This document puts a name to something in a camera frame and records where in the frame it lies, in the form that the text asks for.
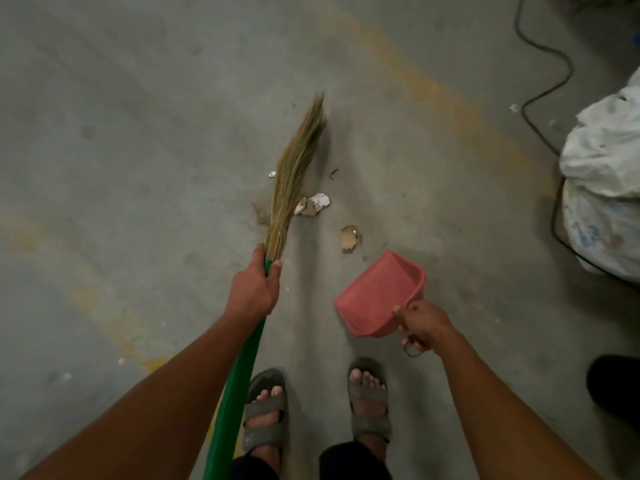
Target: concrete floor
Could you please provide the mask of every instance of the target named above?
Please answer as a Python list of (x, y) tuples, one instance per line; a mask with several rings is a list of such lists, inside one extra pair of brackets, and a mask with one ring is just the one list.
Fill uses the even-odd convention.
[[(640, 64), (632, 21), (527, 3), (525, 30), (577, 65), (532, 110), (561, 144)], [(332, 204), (294, 220), (256, 365), (288, 375), (288, 478), (317, 476), (318, 453), (349, 438), (346, 367), (363, 354), (388, 367), (396, 477), (476, 477), (438, 359), (354, 339), (332, 309), (388, 248), (424, 267), (427, 297), (599, 472), (639, 477), (637, 439), (594, 409), (584, 374), (598, 354), (637, 354), (640, 301), (549, 236), (554, 158), (509, 106), (562, 67), (513, 35), (515, 4), (0, 0), (0, 476), (219, 316), (264, 238), (252, 203), (324, 89), (307, 186)], [(343, 255), (348, 224), (364, 242)]]

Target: broom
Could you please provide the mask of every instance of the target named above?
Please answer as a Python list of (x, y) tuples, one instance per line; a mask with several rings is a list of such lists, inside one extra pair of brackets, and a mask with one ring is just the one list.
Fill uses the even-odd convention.
[[(282, 256), (293, 211), (300, 200), (307, 167), (313, 159), (318, 140), (326, 126), (323, 102), (324, 94), (314, 98), (298, 132), (278, 161), (269, 229), (264, 245), (266, 274), (269, 273), (271, 263)], [(242, 422), (244, 401), (249, 390), (253, 363), (258, 354), (263, 328), (264, 319), (244, 343), (242, 352), (229, 374), (207, 454), (204, 480), (223, 480), (229, 476), (229, 466), (233, 460), (236, 437)]]

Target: pink dustpan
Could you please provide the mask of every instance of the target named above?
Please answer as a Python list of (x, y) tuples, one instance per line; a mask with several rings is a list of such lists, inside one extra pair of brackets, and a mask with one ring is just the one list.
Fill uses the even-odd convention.
[(333, 306), (358, 337), (384, 337), (398, 328), (395, 305), (422, 298), (426, 277), (416, 263), (385, 251), (335, 299)]

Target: right hand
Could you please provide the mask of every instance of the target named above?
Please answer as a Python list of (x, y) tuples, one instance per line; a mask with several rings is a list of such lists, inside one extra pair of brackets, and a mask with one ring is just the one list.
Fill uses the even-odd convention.
[(421, 351), (438, 354), (444, 339), (456, 331), (447, 313), (427, 299), (412, 301), (407, 308), (395, 306), (394, 315), (400, 319), (400, 330), (410, 332), (403, 345), (410, 344)]

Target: sandal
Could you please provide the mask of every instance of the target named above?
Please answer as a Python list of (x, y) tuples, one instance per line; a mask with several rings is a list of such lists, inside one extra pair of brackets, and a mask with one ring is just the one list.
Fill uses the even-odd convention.
[[(271, 390), (275, 386), (282, 387), (282, 394), (256, 401), (263, 390), (267, 389), (269, 393), (271, 393)], [(274, 411), (280, 412), (278, 422), (258, 428), (246, 427), (246, 423), (250, 419)], [(275, 445), (280, 448), (280, 453), (282, 453), (286, 439), (286, 428), (283, 421), (286, 411), (287, 390), (284, 387), (284, 376), (281, 371), (277, 369), (267, 369), (251, 379), (249, 393), (246, 396), (244, 405), (244, 435), (242, 440), (244, 452), (250, 453), (262, 445)]]
[[(384, 384), (385, 389), (373, 389), (365, 387), (362, 384), (349, 380), (351, 371), (359, 369), (364, 374), (370, 373), (373, 377)], [(357, 415), (353, 412), (353, 402), (364, 400), (382, 403), (388, 406), (387, 380), (382, 365), (370, 358), (360, 357), (354, 360), (349, 366), (347, 373), (349, 402), (351, 404), (351, 432), (353, 438), (356, 439), (360, 435), (375, 434), (380, 435), (385, 443), (389, 443), (391, 439), (391, 421), (389, 421), (389, 409), (387, 407), (386, 414), (381, 417), (370, 415)]]

